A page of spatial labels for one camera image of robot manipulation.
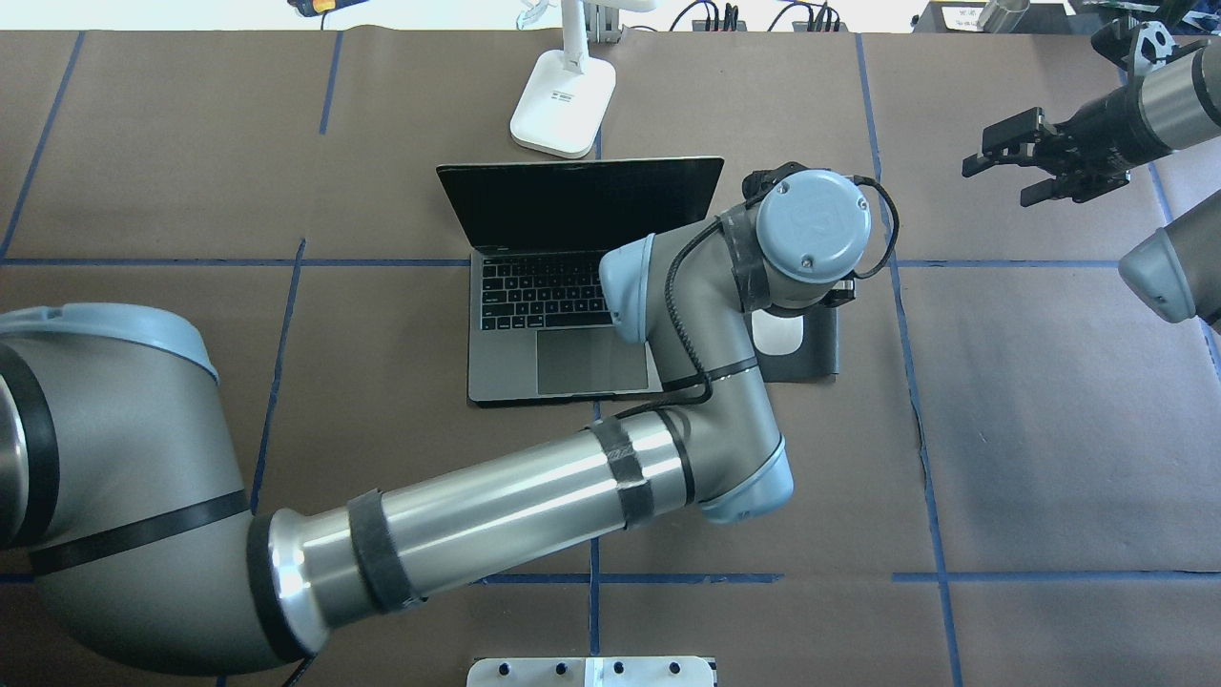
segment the silver metal tube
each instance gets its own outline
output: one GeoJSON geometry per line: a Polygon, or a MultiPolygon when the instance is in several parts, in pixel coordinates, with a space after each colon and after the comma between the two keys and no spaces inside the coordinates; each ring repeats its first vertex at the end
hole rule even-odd
{"type": "Polygon", "coordinates": [[[1210,45],[1154,70],[1140,84],[1140,113],[1167,146],[1183,150],[1221,135],[1209,112],[1221,104],[1221,48],[1210,45]]]}
{"type": "Polygon", "coordinates": [[[0,547],[17,536],[29,498],[26,433],[9,383],[0,378],[0,547]]]}
{"type": "Polygon", "coordinates": [[[1221,326],[1221,190],[1166,226],[1192,289],[1195,314],[1221,326]]]}
{"type": "MultiPolygon", "coordinates": [[[[656,414],[623,422],[654,515],[687,503],[674,437],[656,414]]],[[[382,497],[398,563],[420,597],[623,528],[617,482],[598,439],[581,432],[382,497]]],[[[347,509],[313,517],[276,513],[272,581],[284,620],[317,652],[330,631],[381,613],[353,553],[347,509]]]]}

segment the white bracket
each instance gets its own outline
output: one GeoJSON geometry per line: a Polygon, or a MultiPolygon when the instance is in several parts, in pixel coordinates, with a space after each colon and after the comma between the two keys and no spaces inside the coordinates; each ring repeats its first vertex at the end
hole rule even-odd
{"type": "Polygon", "coordinates": [[[700,656],[480,659],[466,687],[716,687],[717,661],[700,656]]]}

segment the desk lamp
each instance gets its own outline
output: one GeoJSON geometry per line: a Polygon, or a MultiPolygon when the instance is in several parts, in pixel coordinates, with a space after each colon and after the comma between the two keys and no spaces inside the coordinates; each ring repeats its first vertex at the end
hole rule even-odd
{"type": "MultiPolygon", "coordinates": [[[[608,0],[608,7],[647,12],[661,0],[608,0]]],[[[614,66],[590,57],[585,4],[562,0],[564,49],[538,55],[509,133],[520,145],[560,157],[582,157],[593,146],[614,93],[614,66]]]]}

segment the black cable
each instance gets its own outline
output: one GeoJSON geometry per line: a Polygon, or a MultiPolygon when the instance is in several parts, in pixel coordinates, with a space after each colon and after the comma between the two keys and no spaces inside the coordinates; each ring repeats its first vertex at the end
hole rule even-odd
{"type": "Polygon", "coordinates": [[[882,199],[886,203],[886,207],[890,210],[890,218],[894,220],[894,225],[890,227],[890,240],[886,242],[886,251],[883,253],[882,259],[878,264],[873,265],[868,271],[858,273],[856,270],[850,272],[850,276],[856,278],[869,278],[871,276],[882,271],[882,267],[890,261],[890,256],[895,254],[895,243],[899,240],[899,207],[895,206],[895,201],[886,193],[886,189],[882,187],[882,183],[875,178],[868,176],[853,176],[852,183],[857,185],[868,185],[882,195],[882,199]]]}
{"type": "Polygon", "coordinates": [[[712,23],[713,26],[720,23],[720,7],[717,7],[716,2],[713,2],[712,0],[695,0],[694,2],[691,2],[690,5],[687,5],[686,7],[683,7],[683,11],[679,12],[679,16],[674,17],[674,23],[670,24],[669,31],[674,31],[674,27],[679,26],[679,21],[683,18],[683,15],[690,12],[691,9],[695,7],[696,5],[703,5],[705,6],[703,9],[705,9],[706,12],[708,12],[708,7],[709,6],[712,7],[712,11],[711,11],[712,16],[708,17],[707,20],[705,20],[705,28],[706,29],[711,31],[712,27],[708,26],[709,23],[712,23]]]}
{"type": "Polygon", "coordinates": [[[298,682],[300,682],[302,676],[305,675],[305,671],[309,670],[309,666],[314,663],[314,659],[316,659],[316,658],[317,658],[317,654],[314,654],[313,656],[310,656],[310,658],[303,660],[300,664],[298,664],[297,665],[297,670],[294,670],[293,674],[288,676],[288,680],[284,681],[283,687],[293,687],[294,685],[297,685],[298,682]]]}
{"type": "Polygon", "coordinates": [[[788,12],[789,10],[791,10],[794,7],[805,7],[805,9],[810,10],[810,23],[811,24],[814,23],[814,6],[813,5],[811,5],[810,2],[789,2],[788,5],[784,6],[783,10],[780,10],[780,12],[775,16],[775,18],[772,20],[772,23],[768,24],[767,29],[772,31],[773,28],[775,28],[775,24],[780,23],[780,17],[783,17],[785,12],[788,12]]]}
{"type": "Polygon", "coordinates": [[[703,404],[708,399],[712,399],[712,377],[708,376],[708,371],[703,369],[703,364],[700,362],[700,356],[695,353],[695,345],[691,343],[691,337],[686,332],[686,327],[683,325],[681,317],[679,317],[679,309],[674,301],[674,278],[679,273],[679,265],[683,260],[695,249],[696,245],[702,243],[706,238],[720,229],[720,220],[713,220],[712,223],[703,227],[691,240],[684,245],[674,259],[670,260],[670,268],[665,272],[665,311],[670,315],[670,323],[674,326],[674,333],[678,334],[679,342],[683,343],[683,350],[686,351],[687,359],[691,361],[691,367],[695,369],[696,376],[700,382],[703,383],[703,392],[698,397],[675,397],[670,395],[664,399],[658,399],[657,401],[650,401],[642,406],[636,406],[635,409],[628,409],[621,414],[618,414],[618,420],[624,420],[635,415],[640,415],[648,411],[656,411],[657,409],[664,406],[695,406],[703,404]]]}

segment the end effector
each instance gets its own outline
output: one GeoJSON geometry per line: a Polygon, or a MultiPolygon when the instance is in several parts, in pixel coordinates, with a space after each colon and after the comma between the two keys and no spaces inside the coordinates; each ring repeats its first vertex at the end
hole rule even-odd
{"type": "Polygon", "coordinates": [[[1221,135],[1221,48],[1179,46],[1162,24],[1133,20],[1116,20],[1090,40],[1127,72],[1127,83],[1060,123],[1032,107],[987,127],[982,153],[962,160],[962,176],[1035,166],[1053,178],[1023,188],[1022,206],[1084,203],[1127,184],[1133,167],[1221,135]]]}

